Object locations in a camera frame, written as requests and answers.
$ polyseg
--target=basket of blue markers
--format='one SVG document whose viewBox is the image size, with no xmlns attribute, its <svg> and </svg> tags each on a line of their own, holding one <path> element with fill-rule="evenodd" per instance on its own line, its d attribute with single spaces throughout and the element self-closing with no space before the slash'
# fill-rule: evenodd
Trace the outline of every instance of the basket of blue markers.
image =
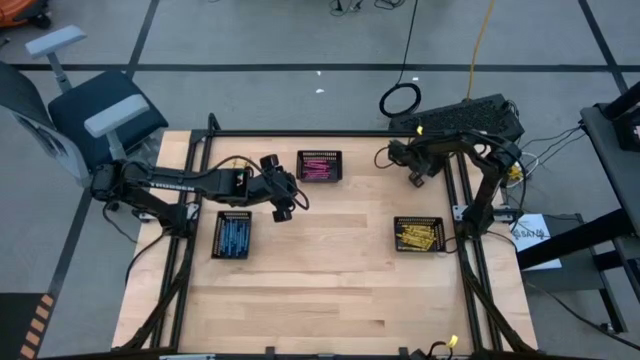
<svg viewBox="0 0 640 360">
<path fill-rule="evenodd" d="M 218 211 L 211 258 L 248 258 L 250 235 L 251 211 Z"/>
</svg>

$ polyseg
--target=chair backrest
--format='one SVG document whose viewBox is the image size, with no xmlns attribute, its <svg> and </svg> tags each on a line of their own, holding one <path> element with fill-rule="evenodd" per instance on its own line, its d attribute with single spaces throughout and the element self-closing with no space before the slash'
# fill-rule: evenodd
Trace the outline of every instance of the chair backrest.
<svg viewBox="0 0 640 360">
<path fill-rule="evenodd" d="M 0 61 L 0 106 L 38 141 L 42 149 L 55 158 L 83 187 L 91 177 L 78 147 L 56 131 L 47 109 L 31 80 L 18 70 Z"/>
</svg>

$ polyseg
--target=white paper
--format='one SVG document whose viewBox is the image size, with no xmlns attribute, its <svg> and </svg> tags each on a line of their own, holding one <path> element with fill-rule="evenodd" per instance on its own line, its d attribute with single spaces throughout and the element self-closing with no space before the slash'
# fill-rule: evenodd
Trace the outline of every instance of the white paper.
<svg viewBox="0 0 640 360">
<path fill-rule="evenodd" d="M 547 229 L 547 224 L 544 222 L 544 217 L 541 214 L 523 215 L 518 221 L 518 226 L 511 230 L 511 234 L 513 235 L 513 240 L 516 243 L 518 252 L 533 245 L 540 244 L 551 237 L 549 229 Z M 524 271 L 558 269 L 561 267 L 562 264 L 560 263 L 560 260 L 555 259 L 532 266 Z"/>
</svg>

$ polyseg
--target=concrete floor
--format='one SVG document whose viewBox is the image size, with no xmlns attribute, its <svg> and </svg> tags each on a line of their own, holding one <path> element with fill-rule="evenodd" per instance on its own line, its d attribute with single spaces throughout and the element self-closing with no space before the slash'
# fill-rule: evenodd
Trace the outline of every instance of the concrete floor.
<svg viewBox="0 0 640 360">
<path fill-rule="evenodd" d="M 88 38 L 60 52 L 64 64 L 100 70 L 127 68 L 148 10 L 157 10 L 140 64 L 398 64 L 412 2 L 394 11 L 363 10 L 329 15 L 328 1 L 272 0 L 52 0 L 54 28 L 78 25 Z M 468 64 L 489 0 L 420 1 L 408 62 Z M 588 2 L 619 65 L 640 65 L 637 34 L 640 4 L 634 0 Z M 43 32 L 24 27 L 0 36 L 0 60 L 31 60 L 24 43 Z M 587 65 L 578 71 L 479 72 L 473 96 L 503 93 L 516 102 L 526 129 L 523 141 L 576 126 L 579 110 L 619 94 L 578 0 L 505 0 L 496 4 L 479 64 Z M 95 65 L 97 68 L 83 67 Z M 171 129 L 202 128 L 213 111 L 225 129 L 384 129 L 380 96 L 397 71 L 137 71 L 134 81 L 168 119 Z M 97 75 L 70 71 L 72 83 Z M 25 71 L 48 102 L 58 94 L 49 71 Z M 465 71 L 406 72 L 423 91 L 421 109 L 460 101 Z M 628 85 L 640 74 L 625 73 Z M 410 101 L 391 99 L 401 108 Z M 44 292 L 58 262 L 81 189 L 46 157 L 31 137 L 0 113 L 0 292 Z M 548 144 L 528 151 L 540 153 Z M 584 138 L 536 172 L 526 207 L 549 214 L 580 212 L 586 220 L 619 207 L 594 150 Z M 106 351 L 110 348 L 124 291 L 124 271 L 133 245 L 121 237 L 92 203 L 72 258 L 40 356 Z M 121 211 L 118 223 L 136 234 L 136 221 Z M 623 336 L 640 342 L 640 305 L 621 271 L 610 271 L 616 299 L 630 328 Z M 581 314 L 607 320 L 596 291 L 560 296 Z M 539 347 L 552 354 L 628 359 L 633 350 L 585 327 L 556 303 L 535 292 L 529 304 Z"/>
</svg>

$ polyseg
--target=wooden tabletop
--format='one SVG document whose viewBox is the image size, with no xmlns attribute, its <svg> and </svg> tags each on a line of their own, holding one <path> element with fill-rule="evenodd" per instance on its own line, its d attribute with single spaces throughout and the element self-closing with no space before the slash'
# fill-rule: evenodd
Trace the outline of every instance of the wooden tabletop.
<svg viewBox="0 0 640 360">
<path fill-rule="evenodd" d="M 188 139 L 189 132 L 166 132 L 158 166 L 184 168 Z M 203 202 L 181 352 L 264 353 L 275 346 L 277 353 L 289 354 L 397 354 L 403 346 L 428 350 L 452 334 L 460 338 L 455 353 L 472 352 L 457 256 L 397 253 L 394 248 L 394 216 L 442 217 L 447 238 L 453 236 L 444 175 L 425 178 L 416 189 L 406 168 L 377 169 L 373 155 L 388 140 L 214 138 L 210 166 L 230 155 L 258 160 L 275 153 L 287 171 L 295 172 L 298 150 L 342 150 L 343 179 L 299 183 L 311 208 L 297 209 L 289 222 L 274 223 L 271 204 L 247 208 L 253 212 L 248 260 L 211 259 L 216 213 L 229 207 Z M 475 166 L 468 168 L 475 193 L 482 175 Z M 457 170 L 454 176 L 462 201 Z M 174 191 L 152 192 L 167 202 L 178 199 Z M 503 224 L 491 230 L 510 236 Z M 157 223 L 143 224 L 137 251 L 159 233 Z M 513 247 L 491 234 L 483 242 L 495 303 L 535 347 Z M 161 242 L 133 268 L 114 346 L 126 342 L 155 306 L 168 245 L 168 240 Z M 448 246 L 455 248 L 453 241 Z M 478 309 L 483 341 L 490 347 L 485 312 Z M 168 344 L 173 314 L 172 307 L 163 344 Z"/>
</svg>

